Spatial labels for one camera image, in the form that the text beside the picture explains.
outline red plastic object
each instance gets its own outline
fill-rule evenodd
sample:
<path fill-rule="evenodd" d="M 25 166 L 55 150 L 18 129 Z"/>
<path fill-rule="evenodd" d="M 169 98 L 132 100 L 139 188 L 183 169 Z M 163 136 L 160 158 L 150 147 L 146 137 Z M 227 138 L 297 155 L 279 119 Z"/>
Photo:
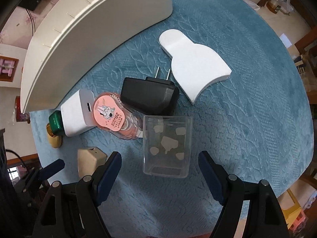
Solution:
<path fill-rule="evenodd" d="M 303 211 L 303 209 L 301 210 L 301 212 L 299 213 L 298 217 L 295 219 L 294 223 L 291 225 L 291 227 L 289 228 L 292 232 L 294 232 L 298 226 L 304 222 L 306 219 L 306 215 Z"/>

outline white charger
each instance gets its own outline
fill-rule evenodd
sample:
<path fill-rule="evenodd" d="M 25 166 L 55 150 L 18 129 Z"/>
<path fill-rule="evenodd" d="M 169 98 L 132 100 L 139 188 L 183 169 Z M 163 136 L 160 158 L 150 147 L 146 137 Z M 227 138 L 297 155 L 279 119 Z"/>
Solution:
<path fill-rule="evenodd" d="M 61 105 L 66 136 L 76 136 L 96 127 L 92 113 L 94 102 L 94 94 L 82 88 Z"/>

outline white plastic panel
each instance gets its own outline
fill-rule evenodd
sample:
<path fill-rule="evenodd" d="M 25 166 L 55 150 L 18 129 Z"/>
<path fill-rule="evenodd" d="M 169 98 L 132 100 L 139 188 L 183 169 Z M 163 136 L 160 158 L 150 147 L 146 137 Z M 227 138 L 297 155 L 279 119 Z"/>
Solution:
<path fill-rule="evenodd" d="M 101 58 L 171 13 L 171 0 L 59 0 L 30 42 L 22 111 L 55 108 Z"/>

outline blue tablecloth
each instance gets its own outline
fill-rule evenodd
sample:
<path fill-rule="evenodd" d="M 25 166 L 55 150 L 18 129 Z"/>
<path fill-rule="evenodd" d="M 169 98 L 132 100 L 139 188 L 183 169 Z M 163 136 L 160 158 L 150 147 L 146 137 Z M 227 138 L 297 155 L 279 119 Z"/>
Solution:
<path fill-rule="evenodd" d="M 228 80 L 209 86 L 191 105 L 181 92 L 175 115 L 194 117 L 188 177 L 153 177 L 142 172 L 142 140 L 119 140 L 94 128 L 66 137 L 52 149 L 45 125 L 52 110 L 31 113 L 42 165 L 57 158 L 66 167 L 52 180 L 78 181 L 77 149 L 97 146 L 122 154 L 122 168 L 100 213 L 113 237 L 190 237 L 211 232 L 221 206 L 214 201 L 198 167 L 207 150 L 216 163 L 242 180 L 267 179 L 284 192 L 308 166 L 313 125 L 307 96 L 286 48 L 266 22 L 241 0 L 173 0 L 172 15 L 134 36 L 97 63 L 69 92 L 79 88 L 120 93 L 125 77 L 166 77 L 171 61 L 160 34 L 181 30 L 193 42 L 214 49 L 232 69 Z"/>

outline green object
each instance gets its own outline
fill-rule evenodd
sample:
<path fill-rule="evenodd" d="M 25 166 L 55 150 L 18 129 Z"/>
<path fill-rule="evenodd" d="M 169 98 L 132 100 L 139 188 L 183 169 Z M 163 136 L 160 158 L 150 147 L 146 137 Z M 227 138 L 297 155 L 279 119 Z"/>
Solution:
<path fill-rule="evenodd" d="M 65 135 L 63 120 L 61 118 L 61 111 L 54 111 L 49 117 L 52 132 L 56 136 Z"/>

